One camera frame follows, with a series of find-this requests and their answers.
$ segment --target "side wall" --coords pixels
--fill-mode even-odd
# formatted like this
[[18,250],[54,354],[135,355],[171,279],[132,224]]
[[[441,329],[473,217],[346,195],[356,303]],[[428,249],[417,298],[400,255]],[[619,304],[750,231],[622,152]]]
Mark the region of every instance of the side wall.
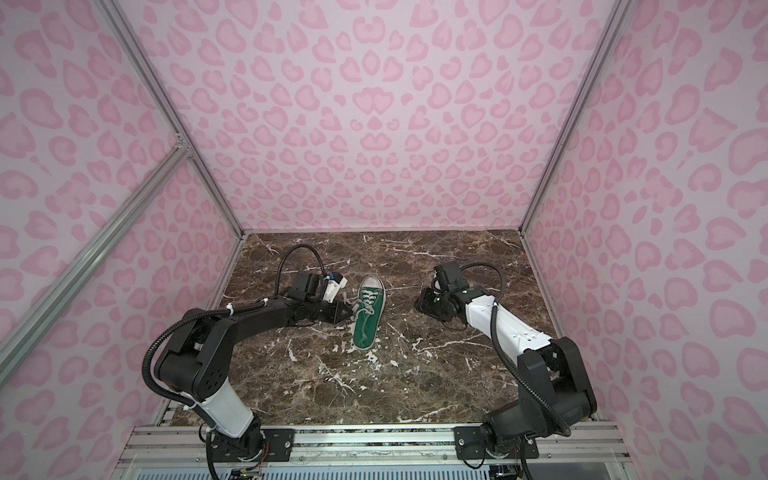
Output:
[[644,478],[768,476],[767,15],[641,2],[528,232]]
[[170,150],[87,0],[0,5],[0,343]]
[[520,224],[613,0],[121,0],[240,222]]
[[0,477],[107,478],[149,421],[149,342],[207,304],[233,248],[193,172],[179,168],[0,392]]

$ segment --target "mounting plate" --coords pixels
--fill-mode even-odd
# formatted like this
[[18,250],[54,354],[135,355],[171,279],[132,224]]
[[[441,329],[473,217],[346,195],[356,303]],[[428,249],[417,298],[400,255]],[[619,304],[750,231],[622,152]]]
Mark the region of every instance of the mounting plate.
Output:
[[[267,451],[265,462],[288,462],[290,453],[293,449],[293,436],[296,431],[293,429],[271,429],[263,427],[266,443],[270,447]],[[214,462],[239,462],[240,460],[233,454],[219,449],[214,449]]]
[[[490,455],[485,451],[485,437],[479,426],[472,427],[454,427],[453,428],[454,445],[456,447],[456,456],[464,460],[482,460],[490,459]],[[523,441],[523,451],[525,458],[538,458],[538,447],[534,440],[532,444]],[[514,459],[515,453],[509,452],[506,459]]]

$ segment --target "pink patterned wallpaper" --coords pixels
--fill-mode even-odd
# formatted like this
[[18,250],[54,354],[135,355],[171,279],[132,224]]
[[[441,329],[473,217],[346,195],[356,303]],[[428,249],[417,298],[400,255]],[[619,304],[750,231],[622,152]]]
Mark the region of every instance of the pink patterned wallpaper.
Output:
[[0,343],[173,139],[87,0],[0,5]]
[[205,307],[233,242],[182,165],[0,392],[0,477],[109,477],[161,399],[139,373],[149,342]]
[[516,227],[612,0],[121,2],[246,228]]
[[768,3],[643,0],[530,240],[647,480],[768,476]]

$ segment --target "shoe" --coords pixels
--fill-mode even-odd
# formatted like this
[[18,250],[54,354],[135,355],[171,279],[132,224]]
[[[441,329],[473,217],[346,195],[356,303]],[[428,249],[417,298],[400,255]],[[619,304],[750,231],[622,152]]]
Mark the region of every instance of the shoe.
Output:
[[357,303],[353,307],[355,317],[353,342],[358,349],[367,350],[373,345],[385,302],[386,291],[381,279],[376,275],[368,275],[362,279],[357,293]]

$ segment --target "brown marble surface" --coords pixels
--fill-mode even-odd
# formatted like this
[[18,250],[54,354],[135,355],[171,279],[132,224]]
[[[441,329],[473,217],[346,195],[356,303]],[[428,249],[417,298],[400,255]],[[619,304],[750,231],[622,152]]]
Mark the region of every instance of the brown marble surface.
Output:
[[[487,260],[505,268],[502,304],[534,328],[554,335],[544,300],[517,232],[439,231],[392,233],[272,233],[248,237],[222,305],[255,302],[273,292],[280,256],[296,243],[309,243],[328,270],[357,286],[374,273],[387,299],[375,346],[352,347],[353,323],[285,328],[236,346],[230,381],[266,424],[472,422],[517,396],[517,386],[478,330],[446,329],[413,308],[433,277],[433,267],[457,259]],[[284,267],[283,286],[296,270],[316,261],[296,251]],[[494,272],[472,269],[467,277],[491,291]],[[449,324],[459,328],[455,320]],[[199,425],[193,413],[177,410],[174,425]]]

